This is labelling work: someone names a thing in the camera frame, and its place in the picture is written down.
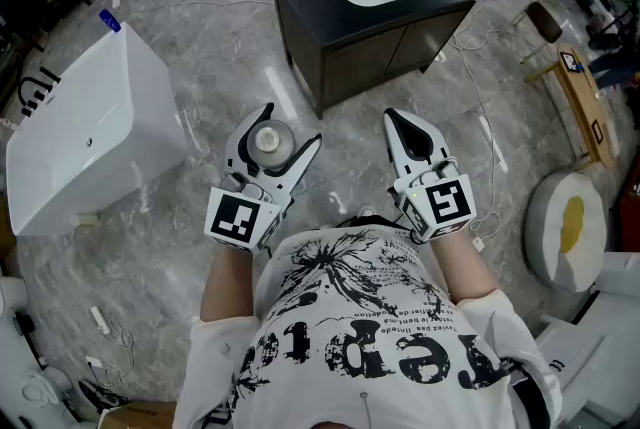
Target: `white t-shirt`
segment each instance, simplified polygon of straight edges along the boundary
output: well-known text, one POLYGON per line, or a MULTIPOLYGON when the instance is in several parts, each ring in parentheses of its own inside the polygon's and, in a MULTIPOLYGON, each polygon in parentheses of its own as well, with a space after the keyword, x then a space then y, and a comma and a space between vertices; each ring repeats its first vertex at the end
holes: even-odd
POLYGON ((506 296, 456 307, 402 230, 286 239, 255 313, 194 321, 174 429, 495 429, 560 412, 558 381, 506 296), (528 411, 510 386, 518 381, 528 411))

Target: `vanity cabinet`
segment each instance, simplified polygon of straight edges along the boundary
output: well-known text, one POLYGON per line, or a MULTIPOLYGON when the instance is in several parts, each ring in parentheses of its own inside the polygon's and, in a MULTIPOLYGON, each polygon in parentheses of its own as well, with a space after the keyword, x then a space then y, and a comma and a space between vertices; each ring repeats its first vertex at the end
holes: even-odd
POLYGON ((274 0, 289 65, 323 111, 411 70, 426 71, 475 0, 274 0))

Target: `yellow stain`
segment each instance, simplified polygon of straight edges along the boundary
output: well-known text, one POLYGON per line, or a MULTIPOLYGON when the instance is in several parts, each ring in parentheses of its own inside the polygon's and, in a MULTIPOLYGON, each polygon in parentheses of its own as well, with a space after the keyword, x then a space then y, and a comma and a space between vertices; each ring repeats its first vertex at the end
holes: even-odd
POLYGON ((584 226, 584 202, 580 196, 574 196, 567 202, 562 217, 560 231, 560 251, 569 253, 578 242, 584 226))

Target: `marble floor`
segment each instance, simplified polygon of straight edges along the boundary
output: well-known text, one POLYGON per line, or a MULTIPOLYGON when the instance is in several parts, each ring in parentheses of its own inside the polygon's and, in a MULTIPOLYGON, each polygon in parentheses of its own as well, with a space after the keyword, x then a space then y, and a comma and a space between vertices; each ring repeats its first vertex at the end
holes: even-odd
MULTIPOLYGON (((94 1, 91 7, 79 5, 56 27, 46 52, 28 57, 26 73, 40 64, 62 72, 106 32, 98 12, 109 8, 111 0, 94 1)), ((342 221, 363 203, 395 218, 397 211, 385 193, 394 175, 385 153, 382 112, 389 106, 407 109, 443 131, 461 169, 473 179, 480 214, 490 208, 493 176, 500 231, 486 240, 482 255, 517 312, 534 332, 539 331, 542 312, 573 316, 581 296, 544 286, 523 258, 522 225, 532 189, 547 174, 571 166, 584 150, 559 85, 549 78, 534 85, 523 82, 552 57, 547 50, 546 58, 540 54, 519 64, 519 57, 539 43, 528 22, 521 23, 516 34, 491 34, 484 47, 464 52, 478 91, 458 51, 447 45, 424 75, 413 72, 378 86, 327 110, 319 121, 298 75, 285 62, 273 6, 239 3, 139 11, 184 1, 241 0, 122 0, 119 17, 169 65, 189 142, 185 162, 105 210, 97 229, 18 240, 13 259, 31 296, 36 345, 52 365, 79 379, 90 377, 85 355, 122 363, 125 356, 106 345, 95 329, 89 308, 97 305, 135 339, 135 365, 127 386, 117 390, 134 398, 176 398, 190 318, 198 313, 215 248, 202 232, 209 188, 220 182, 226 137, 267 101, 275 102, 276 117, 289 123, 299 142, 317 132, 324 138, 272 247, 294 232, 342 221), (504 155, 495 169, 478 119, 485 112, 504 155)), ((461 41, 468 37, 470 46, 481 43, 487 31, 503 27, 528 1, 480 0, 461 41)), ((562 39, 586 53, 585 19, 575 2, 549 0, 547 7, 562 24, 562 39)), ((621 142, 618 166, 591 167, 585 173, 608 208, 637 136, 622 95, 612 93, 606 105, 621 142)), ((14 101, 8 116, 18 118, 17 107, 14 101)), ((6 131, 2 137, 4 147, 6 131)), ((490 218, 478 234, 496 229, 490 218)), ((256 272, 263 266, 260 257, 256 272)))

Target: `cardboard box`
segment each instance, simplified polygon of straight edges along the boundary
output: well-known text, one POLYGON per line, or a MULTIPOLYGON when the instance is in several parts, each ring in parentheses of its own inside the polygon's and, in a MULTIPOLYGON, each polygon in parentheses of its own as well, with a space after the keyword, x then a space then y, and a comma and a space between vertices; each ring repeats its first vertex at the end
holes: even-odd
POLYGON ((104 417, 100 429, 171 429, 175 402, 130 402, 104 417))
POLYGON ((0 196, 0 262, 3 262, 15 247, 16 237, 9 220, 9 201, 6 196, 0 196))

